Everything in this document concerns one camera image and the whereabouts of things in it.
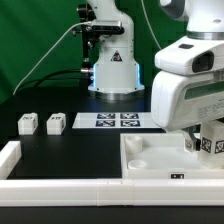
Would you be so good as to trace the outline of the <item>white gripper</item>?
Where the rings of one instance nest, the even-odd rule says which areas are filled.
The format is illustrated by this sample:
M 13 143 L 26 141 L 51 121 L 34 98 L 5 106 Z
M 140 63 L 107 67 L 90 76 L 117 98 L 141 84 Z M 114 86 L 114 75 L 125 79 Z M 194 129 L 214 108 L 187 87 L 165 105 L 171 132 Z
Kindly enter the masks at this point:
M 213 72 L 181 76 L 161 71 L 152 86 L 151 114 L 166 131 L 183 129 L 185 148 L 199 151 L 194 125 L 224 117 L 224 79 L 218 80 Z

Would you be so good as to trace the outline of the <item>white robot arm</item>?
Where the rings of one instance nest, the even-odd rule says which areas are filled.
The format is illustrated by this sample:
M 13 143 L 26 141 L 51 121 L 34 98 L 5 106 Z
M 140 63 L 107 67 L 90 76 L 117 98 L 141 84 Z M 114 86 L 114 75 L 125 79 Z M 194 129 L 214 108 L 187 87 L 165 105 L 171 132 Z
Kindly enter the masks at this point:
M 151 115 L 166 131 L 182 129 L 196 148 L 192 127 L 224 117 L 224 0 L 158 0 L 172 19 L 187 22 L 187 34 L 155 55 L 160 69 L 152 85 Z M 83 15 L 96 18 L 83 31 L 100 43 L 89 92 L 122 99 L 144 89 L 134 59 L 134 24 L 115 0 L 87 0 Z

